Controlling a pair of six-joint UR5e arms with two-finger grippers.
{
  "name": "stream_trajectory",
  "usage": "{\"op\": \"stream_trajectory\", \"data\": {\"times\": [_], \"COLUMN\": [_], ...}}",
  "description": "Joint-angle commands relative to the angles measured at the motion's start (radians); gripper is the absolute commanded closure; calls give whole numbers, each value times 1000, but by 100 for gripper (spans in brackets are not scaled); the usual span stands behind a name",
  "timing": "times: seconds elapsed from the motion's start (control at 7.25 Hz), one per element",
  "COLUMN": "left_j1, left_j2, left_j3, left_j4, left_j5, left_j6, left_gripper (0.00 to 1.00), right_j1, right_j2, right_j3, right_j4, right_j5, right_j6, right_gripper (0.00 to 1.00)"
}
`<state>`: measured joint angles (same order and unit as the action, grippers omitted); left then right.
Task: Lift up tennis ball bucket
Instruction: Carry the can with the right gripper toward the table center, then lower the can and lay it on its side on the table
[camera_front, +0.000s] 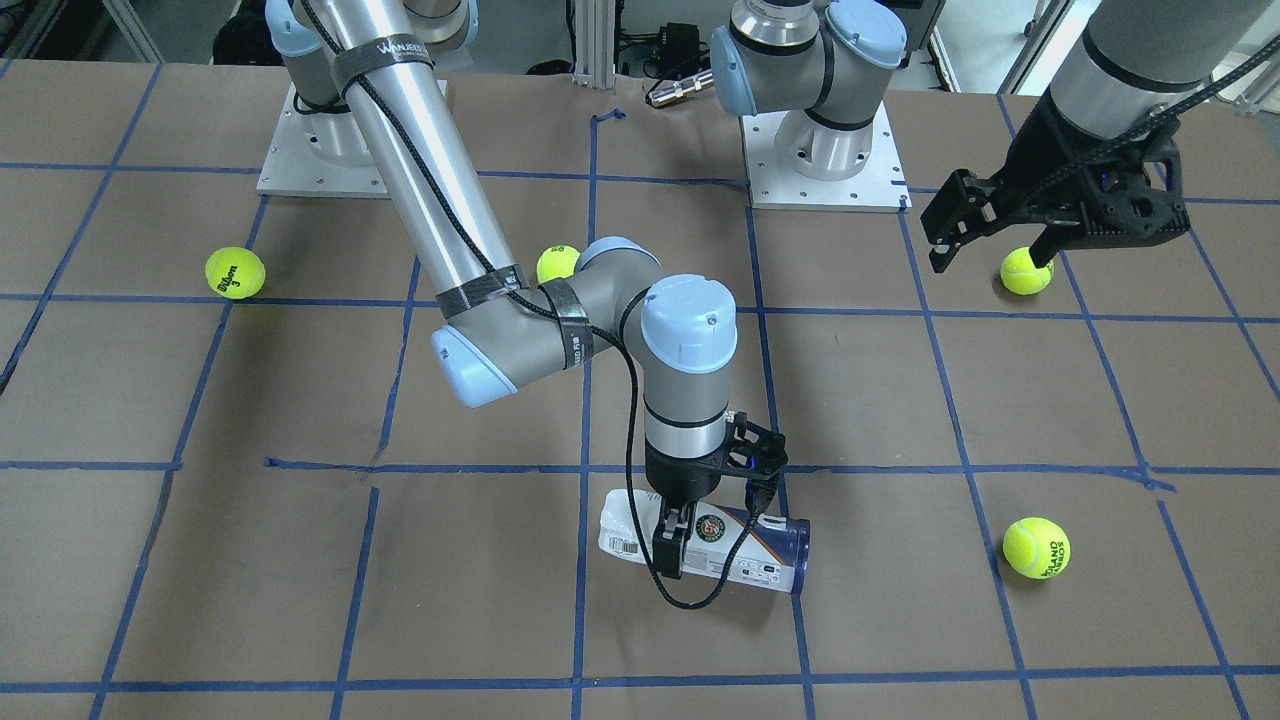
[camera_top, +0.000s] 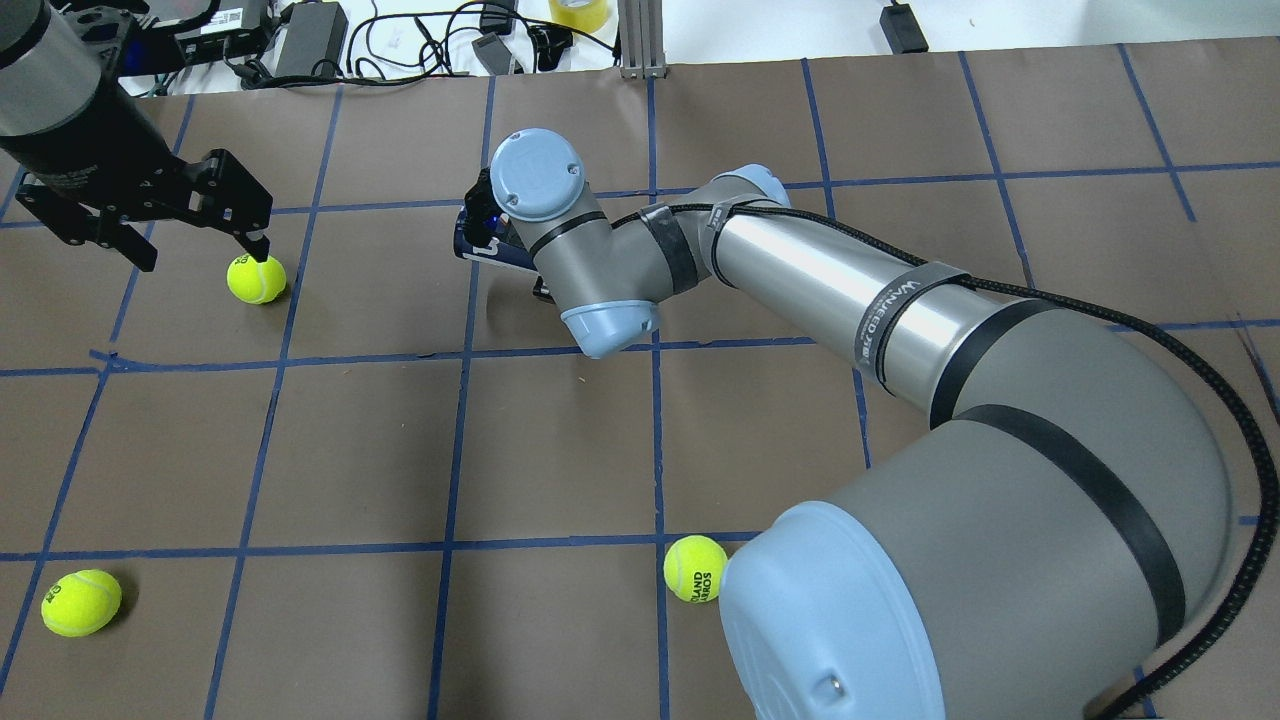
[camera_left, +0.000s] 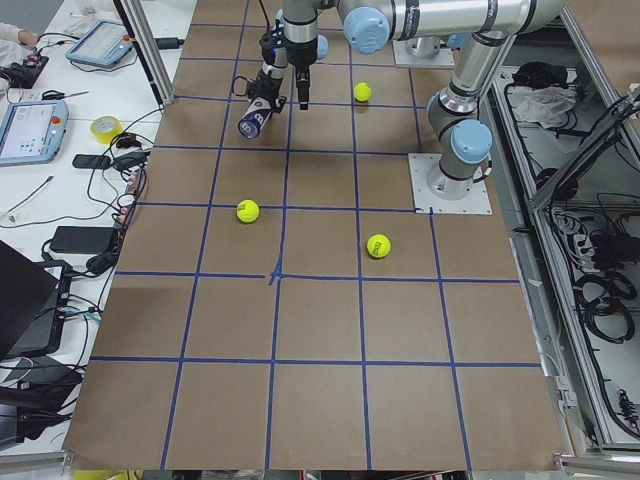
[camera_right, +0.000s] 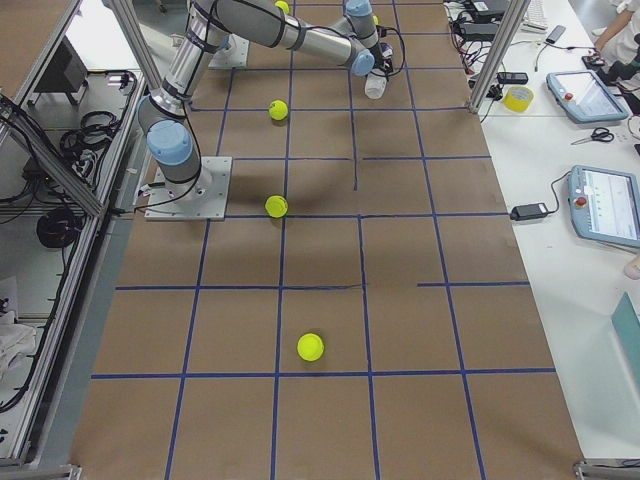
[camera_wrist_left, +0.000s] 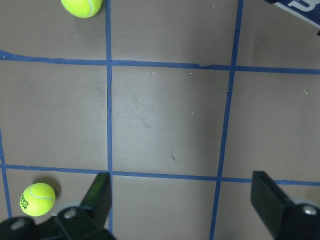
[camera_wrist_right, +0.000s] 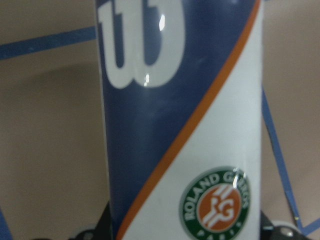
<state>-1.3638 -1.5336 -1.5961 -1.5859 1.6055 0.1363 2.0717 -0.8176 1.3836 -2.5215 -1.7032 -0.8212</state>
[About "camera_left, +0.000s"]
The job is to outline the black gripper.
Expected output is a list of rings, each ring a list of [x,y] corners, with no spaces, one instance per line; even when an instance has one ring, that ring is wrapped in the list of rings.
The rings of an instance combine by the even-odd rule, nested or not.
[[[240,98],[271,100],[273,114],[280,114],[288,98],[280,94],[280,88],[288,67],[284,37],[281,29],[272,29],[260,39],[263,64],[255,79],[236,75],[231,92]],[[311,78],[308,69],[296,70],[296,89],[301,110],[309,109]]]
[[[309,69],[317,61],[317,20],[303,23],[285,20],[288,62],[297,69]]]

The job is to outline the person hand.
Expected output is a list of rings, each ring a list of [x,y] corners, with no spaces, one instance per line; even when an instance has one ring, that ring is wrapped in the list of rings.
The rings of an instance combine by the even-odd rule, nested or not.
[[[39,41],[39,35],[26,30],[20,30],[18,32],[18,42],[29,49],[34,49]]]

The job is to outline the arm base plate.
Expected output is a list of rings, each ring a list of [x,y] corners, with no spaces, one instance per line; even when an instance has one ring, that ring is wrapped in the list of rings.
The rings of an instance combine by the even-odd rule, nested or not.
[[[405,68],[447,69],[455,67],[452,49],[440,37],[394,40],[395,64]]]
[[[414,210],[422,214],[491,215],[486,182],[477,168],[472,179],[453,180],[440,169],[440,154],[408,155]]]

